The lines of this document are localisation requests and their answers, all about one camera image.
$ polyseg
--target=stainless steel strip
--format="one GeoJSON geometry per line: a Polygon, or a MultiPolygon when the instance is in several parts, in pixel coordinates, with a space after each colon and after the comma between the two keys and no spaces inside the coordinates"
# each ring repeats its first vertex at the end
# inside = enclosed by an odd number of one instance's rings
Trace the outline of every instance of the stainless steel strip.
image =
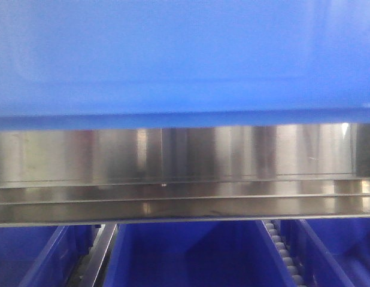
{"type": "Polygon", "coordinates": [[[3,188],[0,189],[0,205],[172,199],[261,199],[268,197],[341,196],[370,196],[370,180],[3,188]]]}
{"type": "Polygon", "coordinates": [[[87,269],[78,287],[96,287],[99,285],[99,278],[104,272],[105,265],[110,257],[110,246],[114,235],[117,233],[116,224],[107,224],[101,237],[95,246],[95,251],[89,261],[87,269]]]}
{"type": "Polygon", "coordinates": [[[0,226],[370,216],[370,196],[97,201],[0,205],[0,226]]]}
{"type": "Polygon", "coordinates": [[[0,132],[0,188],[370,178],[370,124],[0,132]]]}

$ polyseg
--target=stainless steel plate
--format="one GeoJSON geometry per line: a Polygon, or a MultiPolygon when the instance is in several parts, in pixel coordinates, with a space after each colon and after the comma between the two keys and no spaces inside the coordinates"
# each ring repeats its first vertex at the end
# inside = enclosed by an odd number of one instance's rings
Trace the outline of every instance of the stainless steel plate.
{"type": "Polygon", "coordinates": [[[370,124],[0,132],[2,225],[346,215],[370,124]]]}

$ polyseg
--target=blue plastic bin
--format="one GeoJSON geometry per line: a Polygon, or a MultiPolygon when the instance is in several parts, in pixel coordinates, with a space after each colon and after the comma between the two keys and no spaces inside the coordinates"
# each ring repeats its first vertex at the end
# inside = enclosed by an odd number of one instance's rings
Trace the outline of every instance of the blue plastic bin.
{"type": "Polygon", "coordinates": [[[77,230],[92,226],[0,228],[0,287],[65,286],[91,245],[77,230]]]}
{"type": "Polygon", "coordinates": [[[120,225],[104,287],[295,287],[260,221],[120,225]]]}
{"type": "Polygon", "coordinates": [[[370,0],[0,0],[0,129],[370,122],[370,0]]]}
{"type": "Polygon", "coordinates": [[[309,287],[370,287],[370,218],[278,221],[309,287]]]}

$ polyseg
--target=blue plastic container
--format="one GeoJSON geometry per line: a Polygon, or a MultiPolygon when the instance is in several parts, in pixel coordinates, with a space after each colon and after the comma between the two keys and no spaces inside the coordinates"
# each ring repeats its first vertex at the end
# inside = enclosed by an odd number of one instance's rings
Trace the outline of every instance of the blue plastic container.
{"type": "Polygon", "coordinates": [[[0,129],[370,122],[370,0],[0,1],[0,129]]]}
{"type": "Polygon", "coordinates": [[[65,286],[90,245],[77,230],[92,226],[0,228],[0,287],[65,286]]]}
{"type": "Polygon", "coordinates": [[[278,221],[309,287],[370,287],[370,218],[278,221]]]}
{"type": "Polygon", "coordinates": [[[120,225],[104,287],[295,287],[260,221],[120,225]]]}

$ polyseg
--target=reflective metal surface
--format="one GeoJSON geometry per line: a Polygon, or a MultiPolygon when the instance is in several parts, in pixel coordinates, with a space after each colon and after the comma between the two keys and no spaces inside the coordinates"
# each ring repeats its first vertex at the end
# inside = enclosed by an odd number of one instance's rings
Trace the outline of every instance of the reflective metal surface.
{"type": "Polygon", "coordinates": [[[0,189],[0,225],[370,216],[370,181],[0,189]]]}
{"type": "Polygon", "coordinates": [[[93,247],[95,250],[78,287],[102,286],[101,277],[108,264],[111,255],[111,242],[115,239],[116,234],[116,224],[107,224],[104,227],[97,244],[93,247]]]}
{"type": "Polygon", "coordinates": [[[370,215],[370,125],[0,132],[0,224],[370,215]]]}
{"type": "Polygon", "coordinates": [[[0,188],[370,177],[370,125],[0,132],[0,188]]]}

